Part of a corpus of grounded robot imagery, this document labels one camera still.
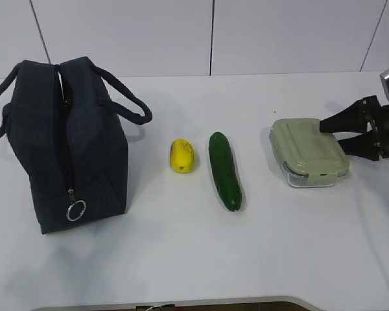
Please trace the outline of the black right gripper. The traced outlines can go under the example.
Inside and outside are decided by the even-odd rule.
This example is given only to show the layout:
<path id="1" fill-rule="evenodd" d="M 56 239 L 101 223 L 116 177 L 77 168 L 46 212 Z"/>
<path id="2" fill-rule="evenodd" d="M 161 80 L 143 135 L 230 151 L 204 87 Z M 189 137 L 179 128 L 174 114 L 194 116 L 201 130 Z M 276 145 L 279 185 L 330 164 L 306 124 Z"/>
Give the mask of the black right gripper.
<path id="1" fill-rule="evenodd" d="M 373 132 L 367 132 L 371 120 Z M 338 141 L 346 155 L 370 161 L 389 158 L 389 105 L 381 106 L 376 95 L 357 100 L 340 113 L 322 120 L 319 130 L 321 133 L 362 133 Z"/>

